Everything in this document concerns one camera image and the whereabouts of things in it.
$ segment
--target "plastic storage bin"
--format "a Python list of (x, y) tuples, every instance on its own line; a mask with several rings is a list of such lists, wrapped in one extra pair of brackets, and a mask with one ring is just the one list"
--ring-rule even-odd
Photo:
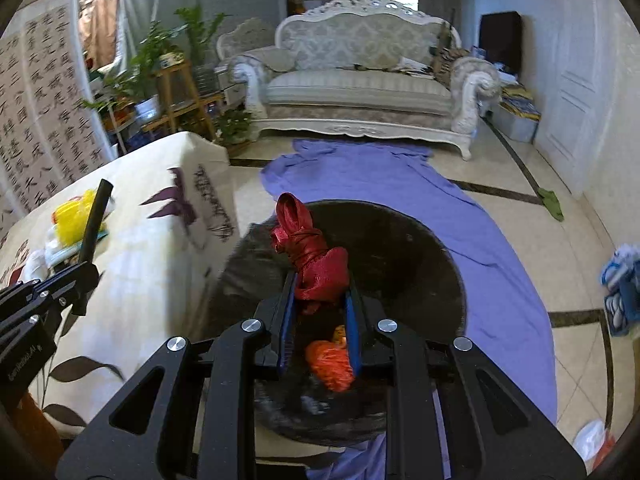
[(538, 121), (518, 117), (500, 105), (494, 106), (492, 123), (503, 134), (519, 142), (531, 142), (538, 128)]

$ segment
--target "sofa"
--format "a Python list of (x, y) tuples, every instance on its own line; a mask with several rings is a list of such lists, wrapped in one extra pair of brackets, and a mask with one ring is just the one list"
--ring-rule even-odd
[[(496, 69), (462, 57), (448, 88), (393, 72), (402, 58), (431, 64), (443, 23), (391, 0), (334, 0), (290, 16), (273, 46), (228, 62), (232, 78), (247, 84), (253, 138), (265, 129), (409, 138), (453, 144), (469, 160), (478, 101), (500, 89)], [(458, 32), (450, 34), (459, 48)]]

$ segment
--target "yellow package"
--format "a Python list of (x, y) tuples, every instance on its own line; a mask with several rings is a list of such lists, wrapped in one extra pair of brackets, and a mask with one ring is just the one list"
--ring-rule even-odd
[(84, 195), (63, 203), (53, 213), (56, 235), (63, 246), (68, 247), (82, 240), (94, 199), (95, 189), (89, 189)]

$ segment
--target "silver screw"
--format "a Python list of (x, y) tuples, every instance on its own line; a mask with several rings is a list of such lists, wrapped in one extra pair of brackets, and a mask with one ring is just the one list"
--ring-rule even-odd
[(259, 319), (246, 319), (242, 322), (242, 330), (245, 332), (255, 332), (260, 330), (262, 323)]
[(393, 319), (381, 319), (378, 322), (378, 328), (382, 330), (382, 332), (395, 332), (398, 328), (398, 323)]
[(471, 342), (471, 339), (468, 339), (466, 337), (457, 337), (453, 340), (453, 346), (455, 346), (458, 350), (467, 352), (474, 347), (474, 344)]
[(187, 340), (183, 337), (172, 337), (167, 341), (166, 347), (171, 350), (171, 352), (177, 352), (178, 350), (182, 350), (187, 345)]

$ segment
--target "door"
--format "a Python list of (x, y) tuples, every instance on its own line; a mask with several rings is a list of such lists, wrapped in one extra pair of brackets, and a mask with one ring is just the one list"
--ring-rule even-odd
[(550, 91), (535, 145), (574, 196), (582, 194), (604, 133), (615, 52), (609, 0), (559, 0)]

